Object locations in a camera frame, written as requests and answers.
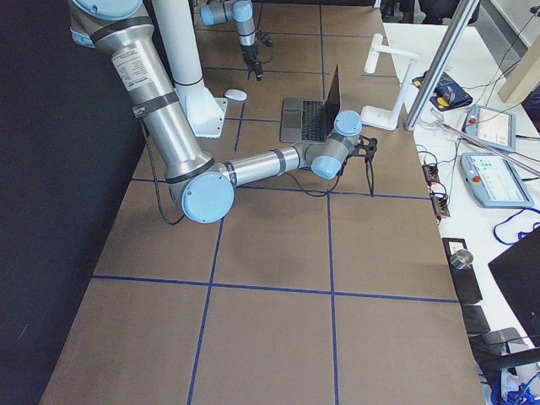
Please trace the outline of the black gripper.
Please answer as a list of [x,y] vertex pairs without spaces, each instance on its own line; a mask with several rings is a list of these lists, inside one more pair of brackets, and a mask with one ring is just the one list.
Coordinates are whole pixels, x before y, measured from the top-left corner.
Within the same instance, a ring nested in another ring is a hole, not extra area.
[[262,81],[263,69],[258,59],[256,42],[249,45],[242,45],[241,51],[245,64],[254,64],[253,72],[256,76],[256,81]]

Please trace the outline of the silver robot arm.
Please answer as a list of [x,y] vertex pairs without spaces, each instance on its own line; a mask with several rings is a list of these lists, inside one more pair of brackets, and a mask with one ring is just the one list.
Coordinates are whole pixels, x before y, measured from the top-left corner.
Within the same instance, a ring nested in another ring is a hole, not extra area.
[[185,1],[71,1],[74,42],[107,54],[132,102],[148,145],[165,162],[170,195],[184,216],[222,219],[246,183],[307,169],[331,180],[368,144],[355,111],[342,111],[320,142],[301,141],[218,163],[203,151],[200,125],[219,128],[224,110],[206,88],[190,6]]
[[258,58],[257,30],[253,19],[251,1],[207,1],[199,9],[202,23],[214,26],[234,21],[240,50],[248,74],[254,73],[256,81],[262,80],[262,63]]

